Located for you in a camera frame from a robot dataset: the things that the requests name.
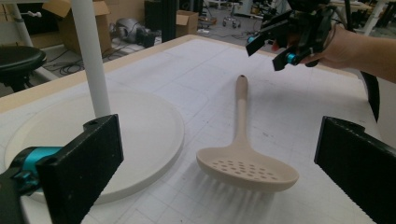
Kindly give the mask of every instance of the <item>stool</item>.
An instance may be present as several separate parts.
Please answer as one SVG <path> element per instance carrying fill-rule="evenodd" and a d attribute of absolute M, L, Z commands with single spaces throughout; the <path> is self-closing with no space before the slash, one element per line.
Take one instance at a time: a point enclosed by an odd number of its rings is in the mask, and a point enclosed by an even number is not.
<path fill-rule="evenodd" d="M 46 53 L 40 49 L 0 47 L 0 82 L 10 86 L 14 92 L 25 90 L 25 85 L 33 87 L 29 76 L 46 61 Z"/>

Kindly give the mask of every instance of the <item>white pole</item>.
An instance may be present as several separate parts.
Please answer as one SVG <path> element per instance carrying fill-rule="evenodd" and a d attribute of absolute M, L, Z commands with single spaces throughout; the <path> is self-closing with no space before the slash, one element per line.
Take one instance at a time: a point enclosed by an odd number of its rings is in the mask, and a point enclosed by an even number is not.
<path fill-rule="evenodd" d="M 72 10 L 93 110 L 100 118 L 111 112 L 92 0 L 72 0 Z"/>
<path fill-rule="evenodd" d="M 17 4 L 12 4 L 12 7 L 14 14 L 14 21 L 17 24 L 17 29 L 18 32 L 20 32 L 20 37 L 26 46 L 32 47 L 33 46 L 32 40 L 30 39 L 29 33 L 27 32 L 26 25 L 24 23 L 24 20 L 21 16 Z"/>

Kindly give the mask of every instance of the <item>round plate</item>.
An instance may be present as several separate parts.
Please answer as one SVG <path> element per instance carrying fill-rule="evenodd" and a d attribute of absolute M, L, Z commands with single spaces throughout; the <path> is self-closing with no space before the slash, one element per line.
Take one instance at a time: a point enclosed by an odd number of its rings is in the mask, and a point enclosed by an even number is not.
<path fill-rule="evenodd" d="M 96 204 L 127 197 L 160 178 L 175 162 L 184 138 L 184 123 L 164 99 L 143 92 L 110 92 L 112 114 L 118 114 L 124 161 Z M 62 147 L 95 119 L 89 94 L 39 112 L 15 133 L 7 146 L 6 165 L 27 147 Z M 32 195 L 44 202 L 43 193 Z"/>

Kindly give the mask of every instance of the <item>black bracket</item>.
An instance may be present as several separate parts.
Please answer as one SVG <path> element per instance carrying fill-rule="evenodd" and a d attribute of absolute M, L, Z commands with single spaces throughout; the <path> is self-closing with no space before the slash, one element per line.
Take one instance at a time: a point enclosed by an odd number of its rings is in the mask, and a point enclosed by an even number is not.
<path fill-rule="evenodd" d="M 64 147 L 28 147 L 15 157 L 0 175 L 0 223 L 28 223 L 20 197 L 40 188 L 53 223 L 82 221 L 123 161 L 117 115 L 83 128 Z"/>

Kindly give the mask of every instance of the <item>teal component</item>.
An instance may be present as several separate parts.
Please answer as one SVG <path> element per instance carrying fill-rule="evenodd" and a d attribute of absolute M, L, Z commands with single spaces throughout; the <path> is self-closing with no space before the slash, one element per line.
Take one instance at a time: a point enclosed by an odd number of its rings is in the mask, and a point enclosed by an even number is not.
<path fill-rule="evenodd" d="M 294 58 L 295 58 L 295 57 L 296 57 L 295 54 L 289 53 L 289 54 L 288 54 L 288 57 L 286 58 L 286 62 L 287 62 L 287 63 L 293 64 L 293 61 L 294 61 Z"/>
<path fill-rule="evenodd" d="M 38 176 L 35 163 L 46 156 L 57 153 L 61 147 L 37 147 L 25 159 L 22 170 L 31 171 L 35 176 Z"/>

